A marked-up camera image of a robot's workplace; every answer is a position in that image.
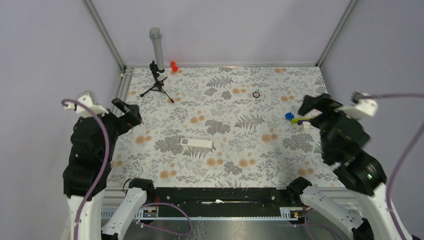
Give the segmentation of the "white remote control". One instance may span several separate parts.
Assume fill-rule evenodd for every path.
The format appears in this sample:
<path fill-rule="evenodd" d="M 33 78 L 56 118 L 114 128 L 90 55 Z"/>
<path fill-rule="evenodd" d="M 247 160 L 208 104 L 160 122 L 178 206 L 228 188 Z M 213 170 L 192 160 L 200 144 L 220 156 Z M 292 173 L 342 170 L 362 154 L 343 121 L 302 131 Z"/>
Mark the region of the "white remote control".
<path fill-rule="evenodd" d="M 204 139 L 181 138 L 180 145 L 186 148 L 212 149 L 213 141 Z"/>

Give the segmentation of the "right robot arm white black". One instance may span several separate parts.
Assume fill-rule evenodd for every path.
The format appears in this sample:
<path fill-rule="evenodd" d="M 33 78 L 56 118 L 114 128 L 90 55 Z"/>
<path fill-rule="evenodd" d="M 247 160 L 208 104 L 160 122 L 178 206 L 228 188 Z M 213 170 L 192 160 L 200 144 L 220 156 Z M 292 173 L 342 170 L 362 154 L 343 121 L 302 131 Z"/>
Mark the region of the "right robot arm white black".
<path fill-rule="evenodd" d="M 303 177 L 287 186 L 287 201 L 312 208 L 352 240 L 413 240 L 415 236 L 406 230 L 393 206 L 393 180 L 364 150 L 370 136 L 360 119 L 376 114 L 377 97 L 355 92 L 351 101 L 352 105 L 343 105 L 326 93 L 306 95 L 298 114 L 319 111 L 309 122 L 319 130 L 321 158 L 328 166 L 338 164 L 333 172 L 357 200 L 362 213 L 356 214 L 329 199 Z"/>

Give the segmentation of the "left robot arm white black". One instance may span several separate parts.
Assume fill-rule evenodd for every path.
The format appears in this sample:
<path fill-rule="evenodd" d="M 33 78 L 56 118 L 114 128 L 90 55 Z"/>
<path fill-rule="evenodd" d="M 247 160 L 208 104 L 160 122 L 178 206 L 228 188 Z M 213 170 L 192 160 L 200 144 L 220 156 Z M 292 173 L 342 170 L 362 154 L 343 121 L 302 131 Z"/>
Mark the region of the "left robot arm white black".
<path fill-rule="evenodd" d="M 134 178 L 125 198 L 111 219 L 101 225 L 101 212 L 112 170 L 111 161 L 118 137 L 142 123 L 140 108 L 119 98 L 112 104 L 122 111 L 117 117 L 88 97 L 62 100 L 66 109 L 79 115 L 70 137 L 69 162 L 63 172 L 63 192 L 70 213 L 73 240 L 122 240 L 142 205 L 155 200 L 152 180 Z"/>

